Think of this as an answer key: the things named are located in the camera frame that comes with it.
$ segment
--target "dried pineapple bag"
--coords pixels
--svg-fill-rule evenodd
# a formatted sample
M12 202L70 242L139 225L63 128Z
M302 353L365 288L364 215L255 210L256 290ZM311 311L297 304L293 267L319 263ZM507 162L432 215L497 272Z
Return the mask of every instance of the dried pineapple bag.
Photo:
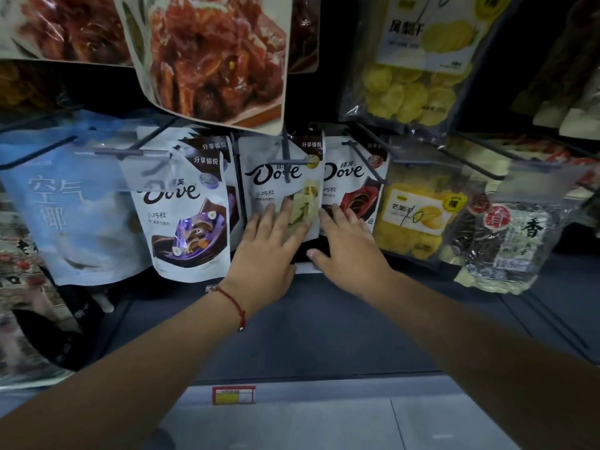
M441 143L499 19L521 0L370 0L341 119L419 130Z
M467 203L455 170L444 166L390 166L373 236L379 249L437 264L452 236L453 222Z

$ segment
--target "white snack bag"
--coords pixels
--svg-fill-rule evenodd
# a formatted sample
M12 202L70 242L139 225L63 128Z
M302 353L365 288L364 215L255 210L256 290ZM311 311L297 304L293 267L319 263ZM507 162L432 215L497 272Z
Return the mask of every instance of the white snack bag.
M323 208L331 214L331 206L338 204L343 211L351 208L357 218L364 219L369 232L373 232L375 217L381 199L382 184L367 168L364 161L346 142L355 142L352 137L325 137L325 177L323 179ZM376 143L365 148L356 147L379 176L385 179L388 173L389 155Z
M279 212L285 197L293 199L288 238L305 219L312 221L304 241L319 236L318 213L323 196L325 173L325 139L319 135L289 136L290 159L306 160L309 164L289 166L289 183L286 183L284 166L271 165L269 161L283 159L281 136L251 136L238 140L242 184L248 218L262 213L271 202Z
M137 135L142 138L154 129L139 127ZM184 283L224 277L230 264L231 207L224 180L226 138L169 128L142 149L169 151L176 177L176 191L161 191L172 188L149 177L156 191L131 192L154 268L162 277ZM144 167L136 158L125 158L125 177L139 174L140 164Z

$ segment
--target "red string bracelet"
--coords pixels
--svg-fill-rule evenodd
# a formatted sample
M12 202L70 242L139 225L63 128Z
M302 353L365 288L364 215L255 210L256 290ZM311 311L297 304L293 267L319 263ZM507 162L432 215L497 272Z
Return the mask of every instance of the red string bracelet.
M216 286L208 286L206 288L211 292L221 292L221 294L229 298L229 301L235 305L237 313L239 314L239 328L237 329L237 331L241 332L246 326L246 311L242 309L242 307L239 305L235 298L233 298L231 295L229 295L227 292L221 289L221 287L218 284Z

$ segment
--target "hand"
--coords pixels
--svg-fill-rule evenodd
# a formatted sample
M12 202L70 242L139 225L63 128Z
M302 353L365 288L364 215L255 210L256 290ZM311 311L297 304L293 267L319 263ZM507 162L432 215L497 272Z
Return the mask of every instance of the hand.
M331 209L334 219L325 210L319 210L331 257L318 249L309 249L307 256L336 286L366 299L375 292L374 289L393 281L397 273L379 251L365 222L357 219L354 211L348 209L344 214L338 205Z
M221 281L222 289L235 297L249 315L279 300L292 283L296 265L290 262L310 229L307 220L284 240L292 208L291 199L285 199L275 224L274 204L267 206L262 218L256 213L252 216L229 272Z

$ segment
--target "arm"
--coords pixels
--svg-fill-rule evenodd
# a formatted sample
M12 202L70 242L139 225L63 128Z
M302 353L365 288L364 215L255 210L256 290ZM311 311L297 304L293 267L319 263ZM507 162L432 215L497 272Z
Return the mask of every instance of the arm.
M308 256L390 318L524 449L600 448L600 370L393 271L361 220L322 212L331 258Z
M304 240L304 224L283 242L291 202L273 224L274 207L248 222L223 290L250 318L276 301L295 274L290 265ZM111 355L0 419L10 449L131 449L153 432L198 375L215 346L238 329L238 312L211 292Z

